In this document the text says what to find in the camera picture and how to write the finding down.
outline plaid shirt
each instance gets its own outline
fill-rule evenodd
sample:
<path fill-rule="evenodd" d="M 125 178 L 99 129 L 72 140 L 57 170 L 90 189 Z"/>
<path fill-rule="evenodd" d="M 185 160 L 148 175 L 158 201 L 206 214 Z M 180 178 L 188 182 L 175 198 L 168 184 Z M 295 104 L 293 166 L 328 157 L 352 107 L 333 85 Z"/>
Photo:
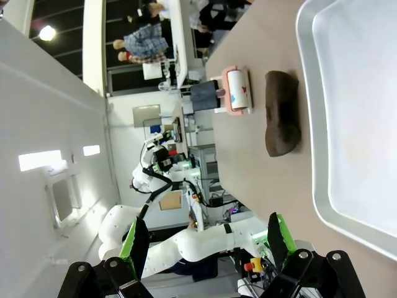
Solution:
<path fill-rule="evenodd" d="M 154 57 L 163 53 L 168 44 L 161 35 L 161 24 L 146 25 L 134 33 L 124 36 L 125 49 L 136 58 Z"/>
<path fill-rule="evenodd" d="M 151 63 L 157 63 L 157 62 L 163 62 L 166 61 L 167 57 L 165 56 L 164 53 L 159 53 L 155 54 L 155 56 L 149 57 L 149 58 L 139 58 L 136 56 L 130 56 L 129 61 L 131 63 L 136 63 L 136 64 L 151 64 Z"/>

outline white tray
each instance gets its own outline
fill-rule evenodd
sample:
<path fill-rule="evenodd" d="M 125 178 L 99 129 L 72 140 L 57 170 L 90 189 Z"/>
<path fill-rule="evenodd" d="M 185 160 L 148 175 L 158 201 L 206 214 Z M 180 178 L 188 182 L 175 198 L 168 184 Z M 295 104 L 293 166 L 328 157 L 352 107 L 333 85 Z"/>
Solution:
<path fill-rule="evenodd" d="M 317 213 L 394 260 L 396 32 L 395 0 L 310 0 L 297 17 Z"/>

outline paper towel roll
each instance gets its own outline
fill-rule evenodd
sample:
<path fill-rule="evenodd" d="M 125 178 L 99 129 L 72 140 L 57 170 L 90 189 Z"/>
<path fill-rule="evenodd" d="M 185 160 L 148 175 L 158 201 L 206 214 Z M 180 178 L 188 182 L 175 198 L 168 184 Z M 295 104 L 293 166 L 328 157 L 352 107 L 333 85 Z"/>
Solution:
<path fill-rule="evenodd" d="M 231 108 L 242 110 L 248 106 L 248 90 L 246 76 L 241 70 L 228 72 Z"/>

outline round ceiling light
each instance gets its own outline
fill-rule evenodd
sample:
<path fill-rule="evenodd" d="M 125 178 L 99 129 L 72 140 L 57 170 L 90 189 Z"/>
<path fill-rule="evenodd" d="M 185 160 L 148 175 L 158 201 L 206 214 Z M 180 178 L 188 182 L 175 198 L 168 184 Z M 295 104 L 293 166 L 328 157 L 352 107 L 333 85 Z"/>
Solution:
<path fill-rule="evenodd" d="M 50 25 L 47 25 L 40 31 L 38 36 L 40 37 L 40 39 L 49 42 L 54 38 L 55 34 L 55 29 Z"/>

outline screw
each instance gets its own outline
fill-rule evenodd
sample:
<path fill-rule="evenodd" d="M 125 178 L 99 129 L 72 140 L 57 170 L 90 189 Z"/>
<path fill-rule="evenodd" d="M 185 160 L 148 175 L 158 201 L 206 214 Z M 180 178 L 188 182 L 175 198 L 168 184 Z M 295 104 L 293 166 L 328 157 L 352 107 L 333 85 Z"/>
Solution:
<path fill-rule="evenodd" d="M 309 256 L 309 254 L 308 254 L 307 252 L 305 252 L 305 251 L 302 251 L 302 252 L 299 254 L 299 257 L 300 257 L 301 259 L 306 259 L 308 256 Z"/>
<path fill-rule="evenodd" d="M 339 253 L 335 253 L 335 254 L 333 254 L 332 258 L 333 258 L 335 261 L 339 261 L 339 260 L 341 259 L 341 255 L 340 255 Z"/>

